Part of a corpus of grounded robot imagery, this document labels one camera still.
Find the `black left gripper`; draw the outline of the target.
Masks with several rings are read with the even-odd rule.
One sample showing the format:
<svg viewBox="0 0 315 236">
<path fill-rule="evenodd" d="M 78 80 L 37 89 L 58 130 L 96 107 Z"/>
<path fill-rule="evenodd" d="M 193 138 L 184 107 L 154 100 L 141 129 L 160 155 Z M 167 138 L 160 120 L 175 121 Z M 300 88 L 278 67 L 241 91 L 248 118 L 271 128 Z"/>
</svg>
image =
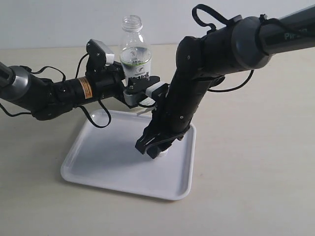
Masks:
<svg viewBox="0 0 315 236">
<path fill-rule="evenodd" d="M 108 65 L 100 71 L 86 71 L 83 77 L 76 78 L 79 88 L 76 92 L 76 107 L 111 97 L 134 107 L 147 98 L 147 88 L 160 82 L 159 76 L 129 79 L 125 88 L 124 79 L 121 65 Z"/>
</svg>

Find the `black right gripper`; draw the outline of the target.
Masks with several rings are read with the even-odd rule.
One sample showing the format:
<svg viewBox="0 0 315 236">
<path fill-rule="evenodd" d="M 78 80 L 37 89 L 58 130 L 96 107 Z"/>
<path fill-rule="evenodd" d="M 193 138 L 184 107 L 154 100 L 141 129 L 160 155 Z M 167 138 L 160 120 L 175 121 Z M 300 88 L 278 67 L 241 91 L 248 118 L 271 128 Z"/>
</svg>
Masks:
<svg viewBox="0 0 315 236">
<path fill-rule="evenodd" d="M 199 103 L 215 78 L 176 73 L 168 93 L 153 112 L 152 120 L 137 140 L 135 148 L 157 158 L 189 130 Z"/>
</svg>

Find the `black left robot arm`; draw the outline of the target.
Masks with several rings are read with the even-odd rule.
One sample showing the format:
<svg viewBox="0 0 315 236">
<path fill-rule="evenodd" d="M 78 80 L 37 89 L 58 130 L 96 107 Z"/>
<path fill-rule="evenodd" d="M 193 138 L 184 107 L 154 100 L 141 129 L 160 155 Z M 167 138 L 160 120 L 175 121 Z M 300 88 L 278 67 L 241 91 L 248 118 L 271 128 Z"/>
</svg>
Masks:
<svg viewBox="0 0 315 236">
<path fill-rule="evenodd" d="M 0 65 L 0 97 L 27 110 L 40 121 L 54 119 L 74 108 L 113 97 L 129 108 L 146 98 L 146 90 L 160 82 L 158 76 L 131 78 L 125 86 L 122 65 L 114 62 L 95 68 L 88 62 L 83 77 L 60 82 L 37 77 L 26 66 Z"/>
</svg>

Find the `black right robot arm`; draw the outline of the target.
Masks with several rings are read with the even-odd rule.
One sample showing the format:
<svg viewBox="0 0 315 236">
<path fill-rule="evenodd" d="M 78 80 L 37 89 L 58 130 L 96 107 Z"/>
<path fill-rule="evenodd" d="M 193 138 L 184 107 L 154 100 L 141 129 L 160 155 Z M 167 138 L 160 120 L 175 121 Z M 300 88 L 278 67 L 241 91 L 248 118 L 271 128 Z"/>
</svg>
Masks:
<svg viewBox="0 0 315 236">
<path fill-rule="evenodd" d="M 177 47 L 171 82 L 146 90 L 156 104 L 135 147 L 151 158 L 184 137 L 205 93 L 226 75 L 253 73 L 275 54 L 315 45 L 314 6 L 279 19 L 265 14 L 227 19 L 204 4 L 196 5 L 191 13 L 197 24 L 208 28 L 207 33 L 200 38 L 184 37 Z"/>
</svg>

